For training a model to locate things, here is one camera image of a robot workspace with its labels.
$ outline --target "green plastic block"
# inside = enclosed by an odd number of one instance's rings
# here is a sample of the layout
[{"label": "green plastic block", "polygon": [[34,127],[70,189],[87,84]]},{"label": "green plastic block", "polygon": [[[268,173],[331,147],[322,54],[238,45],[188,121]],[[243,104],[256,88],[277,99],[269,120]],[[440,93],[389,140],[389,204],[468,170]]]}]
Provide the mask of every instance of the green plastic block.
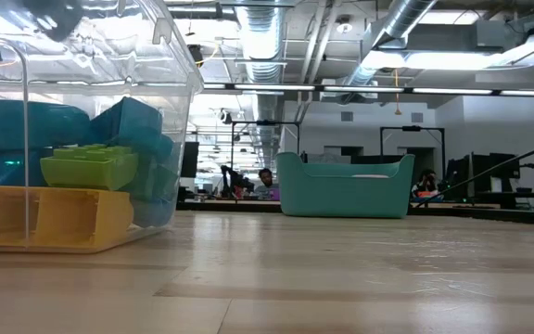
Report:
[{"label": "green plastic block", "polygon": [[50,186],[117,190],[134,179],[137,154],[100,144],[57,148],[41,159],[41,168]]}]

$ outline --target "ventilation duct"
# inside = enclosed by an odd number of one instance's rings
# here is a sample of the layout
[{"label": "ventilation duct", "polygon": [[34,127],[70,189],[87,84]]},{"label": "ventilation duct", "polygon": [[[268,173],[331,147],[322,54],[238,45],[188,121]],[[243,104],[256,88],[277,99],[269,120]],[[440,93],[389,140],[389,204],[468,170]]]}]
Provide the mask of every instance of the ventilation duct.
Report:
[{"label": "ventilation duct", "polygon": [[[235,9],[241,26],[244,57],[257,60],[247,65],[248,80],[255,84],[279,84],[282,82],[282,67],[270,60],[278,60],[282,52],[284,18],[281,7],[239,6]],[[282,96],[256,95],[253,103],[256,120],[281,121],[284,99]],[[261,143],[263,162],[273,162],[273,129],[259,127],[257,135]]]},{"label": "ventilation duct", "polygon": [[215,6],[168,6],[173,19],[216,19],[236,22],[236,13],[232,7]]},{"label": "ventilation duct", "polygon": [[[382,20],[368,26],[365,32],[363,49],[365,56],[362,64],[345,80],[343,84],[351,86],[367,85],[379,69],[368,67],[367,55],[377,45],[397,40],[397,48],[406,45],[407,35],[438,0],[395,0],[388,15]],[[340,97],[339,103],[350,103],[354,94]]]}]

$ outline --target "white wall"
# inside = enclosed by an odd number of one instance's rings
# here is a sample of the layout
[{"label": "white wall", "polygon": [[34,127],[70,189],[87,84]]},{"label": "white wall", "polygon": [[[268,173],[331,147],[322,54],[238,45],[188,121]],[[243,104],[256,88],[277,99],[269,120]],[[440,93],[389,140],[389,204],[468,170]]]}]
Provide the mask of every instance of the white wall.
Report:
[{"label": "white wall", "polygon": [[294,152],[298,150],[297,128],[294,125],[284,125],[279,141],[280,152]]},{"label": "white wall", "polygon": [[[465,96],[437,109],[447,128],[447,158],[477,154],[526,153],[534,148],[534,98]],[[521,161],[529,163],[534,156]],[[520,186],[533,187],[534,170],[522,169]]]},{"label": "white wall", "polygon": [[[424,113],[424,122],[416,125],[436,126],[436,112],[433,109],[428,109],[424,103],[401,104],[401,115],[395,115],[396,109],[395,104],[387,104],[384,107],[378,104],[339,106],[335,103],[313,102],[302,123],[300,151],[323,154],[325,146],[347,146],[362,147],[363,155],[378,155],[380,152],[380,127],[413,125],[412,112]],[[342,122],[341,111],[352,111],[353,122]],[[293,119],[295,112],[296,103],[286,102],[286,118],[288,120]],[[432,132],[432,134],[440,140],[439,133]],[[433,168],[441,170],[440,144],[429,133],[404,133],[400,130],[386,130],[385,138],[385,153],[389,155],[402,154],[401,148],[436,148],[436,163]],[[288,140],[283,138],[282,142],[287,143]],[[286,151],[295,152],[296,142],[284,144],[284,148]]]}]

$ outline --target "man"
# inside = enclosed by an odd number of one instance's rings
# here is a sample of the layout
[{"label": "man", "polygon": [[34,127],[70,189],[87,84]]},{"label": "man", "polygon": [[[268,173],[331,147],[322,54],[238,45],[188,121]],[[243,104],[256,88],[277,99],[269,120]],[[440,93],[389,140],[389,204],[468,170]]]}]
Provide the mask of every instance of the man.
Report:
[{"label": "man", "polygon": [[279,185],[273,182],[273,174],[268,168],[263,168],[259,171],[259,178],[263,186],[257,186],[255,194],[259,196],[259,199],[271,199],[272,191],[279,189]]},{"label": "man", "polygon": [[424,170],[419,177],[419,183],[416,183],[412,187],[412,195],[415,198],[419,197],[420,192],[430,192],[432,196],[438,193],[436,173],[431,169]]}]

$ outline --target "ceiling light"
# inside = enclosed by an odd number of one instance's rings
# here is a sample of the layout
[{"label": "ceiling light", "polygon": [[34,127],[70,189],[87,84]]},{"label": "ceiling light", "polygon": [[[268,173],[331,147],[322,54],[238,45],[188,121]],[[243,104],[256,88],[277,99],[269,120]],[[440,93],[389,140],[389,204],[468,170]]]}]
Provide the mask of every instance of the ceiling light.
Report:
[{"label": "ceiling light", "polygon": [[533,90],[503,90],[502,96],[534,96]]},{"label": "ceiling light", "polygon": [[512,66],[532,54],[534,54],[534,40],[529,38],[523,45],[519,45],[502,54],[494,55],[491,66]]},{"label": "ceiling light", "polygon": [[451,88],[414,88],[418,94],[446,94],[446,95],[489,95],[490,89],[451,89]]},{"label": "ceiling light", "polygon": [[399,53],[370,51],[363,59],[362,67],[365,69],[400,69],[405,67],[405,59]]},{"label": "ceiling light", "polygon": [[339,33],[348,33],[351,32],[353,26],[350,23],[351,16],[349,15],[339,15],[335,20],[335,23],[338,24],[337,32]]},{"label": "ceiling light", "polygon": [[307,84],[252,84],[239,83],[234,85],[235,89],[242,90],[281,90],[281,91],[313,91],[313,85]]},{"label": "ceiling light", "polygon": [[204,89],[224,89],[226,87],[223,83],[204,83]]},{"label": "ceiling light", "polygon": [[483,70],[491,65],[490,55],[456,52],[417,52],[405,59],[405,67],[419,70]]},{"label": "ceiling light", "polygon": [[403,93],[404,89],[399,87],[377,87],[377,86],[325,86],[327,92],[348,92],[348,93]]}]

